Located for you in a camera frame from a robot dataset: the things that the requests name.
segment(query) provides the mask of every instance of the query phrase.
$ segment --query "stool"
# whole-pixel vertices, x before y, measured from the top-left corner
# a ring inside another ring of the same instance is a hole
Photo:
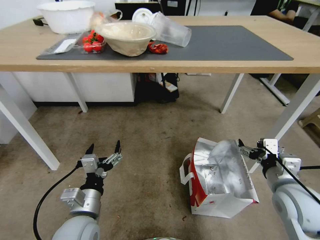
[[[320,130],[320,108],[312,113],[310,116],[299,121],[299,125],[304,128],[308,124],[313,123]]]

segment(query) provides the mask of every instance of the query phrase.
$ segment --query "red tomato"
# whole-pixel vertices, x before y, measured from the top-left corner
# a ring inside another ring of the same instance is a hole
[[[84,38],[82,39],[82,42],[83,42],[83,43],[89,42],[88,37],[84,37]]]
[[[93,47],[93,49],[95,50],[95,51],[97,51],[97,52],[100,52],[101,51],[101,43],[99,43],[99,42],[93,42],[92,43],[92,47]]]
[[[101,35],[99,35],[99,34],[96,35],[96,39],[97,39],[97,41],[98,41],[99,43],[102,43],[103,40],[104,40],[104,38],[103,38]]]
[[[94,37],[93,37],[93,35],[92,34],[89,34],[88,35],[88,42],[89,43],[92,43],[92,42],[94,42],[95,40],[94,40]]]
[[[83,45],[83,48],[84,48],[84,50],[85,50],[86,52],[92,52],[92,50],[93,50],[93,46],[92,46],[90,43],[85,43],[85,44]]]

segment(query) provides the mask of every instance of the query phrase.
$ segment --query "concrete floor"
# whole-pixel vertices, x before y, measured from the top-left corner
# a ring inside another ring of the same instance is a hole
[[[188,187],[180,184],[178,168],[198,137],[216,142],[241,138],[255,146],[284,110],[264,86],[245,75],[227,113],[220,114],[232,79],[226,74],[181,74],[175,103],[91,107],[80,114],[79,107],[40,107],[30,121],[61,165],[50,171],[19,134],[0,147],[0,239],[34,239],[33,214],[44,192],[75,166],[91,143],[102,157],[112,153],[118,139],[123,160],[104,180],[101,239],[287,239],[260,169],[252,174],[260,204],[232,219],[191,215]],[[285,80],[279,82],[287,96],[296,91]],[[319,105],[317,97],[303,115]],[[301,157],[304,165],[320,164],[320,149],[296,123],[280,145]],[[305,170],[300,176],[320,192],[319,171]],[[50,239],[69,218],[68,208],[59,201],[62,190],[83,183],[79,169],[45,200],[38,221],[43,239]]]

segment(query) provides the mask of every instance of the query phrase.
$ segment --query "table leg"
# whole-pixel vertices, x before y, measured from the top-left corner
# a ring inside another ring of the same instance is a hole
[[[234,77],[234,79],[232,81],[232,84],[231,84],[231,86],[229,88],[229,91],[227,93],[227,96],[224,99],[222,107],[220,109],[220,112],[222,114],[226,113],[227,108],[228,108],[228,106],[229,106],[229,104],[230,104],[230,102],[231,102],[231,100],[233,98],[233,95],[235,94],[235,92],[236,92],[236,90],[237,90],[237,88],[238,88],[238,86],[239,86],[239,84],[240,84],[240,82],[241,82],[241,80],[243,78],[243,75],[244,75],[244,73],[237,73],[235,75],[235,77]]]
[[[44,162],[49,166],[51,170],[57,170],[59,161],[53,155],[48,146],[44,143],[42,138],[30,124],[28,119],[23,115],[21,110],[11,99],[9,94],[0,84],[0,110],[9,119],[9,121],[15,126],[20,134],[27,140],[27,142],[33,147],[33,149],[39,154]]]
[[[275,74],[270,81],[267,78],[260,78],[260,80],[284,106],[287,106],[290,103],[290,100],[274,86],[280,75],[280,73]]]
[[[81,107],[81,110],[83,112],[87,112],[88,111],[88,106],[86,104],[86,101],[84,100],[84,97],[72,75],[72,73],[63,73],[67,82],[69,83],[71,89],[73,90],[74,92],[74,95],[77,97],[77,100],[78,100],[78,103]]]
[[[320,74],[310,74],[285,108],[266,138],[280,138],[299,117],[320,90]]]
[[[304,27],[303,27],[303,29],[302,29],[303,31],[306,31],[306,32],[309,31],[309,29],[311,28],[313,22],[314,22],[314,21],[316,20],[316,18],[318,17],[319,13],[320,13],[320,7],[316,8],[316,9],[313,11],[313,13],[312,13],[311,16],[309,17],[306,25],[304,25]]]
[[[281,73],[275,73],[273,77],[270,80],[270,85],[274,86],[276,82],[278,81],[279,77],[281,76]]]

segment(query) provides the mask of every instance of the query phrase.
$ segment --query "wooden table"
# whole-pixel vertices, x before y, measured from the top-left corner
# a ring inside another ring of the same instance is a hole
[[[0,71],[64,72],[84,112],[87,106],[73,72],[203,72],[236,73],[221,107],[225,113],[244,73],[311,73],[265,136],[280,139],[320,90],[320,38],[266,16],[171,17],[183,25],[242,25],[294,58],[292,61],[71,61],[37,60],[63,36],[31,20],[0,31]],[[53,170],[58,160],[0,85],[0,110]]]

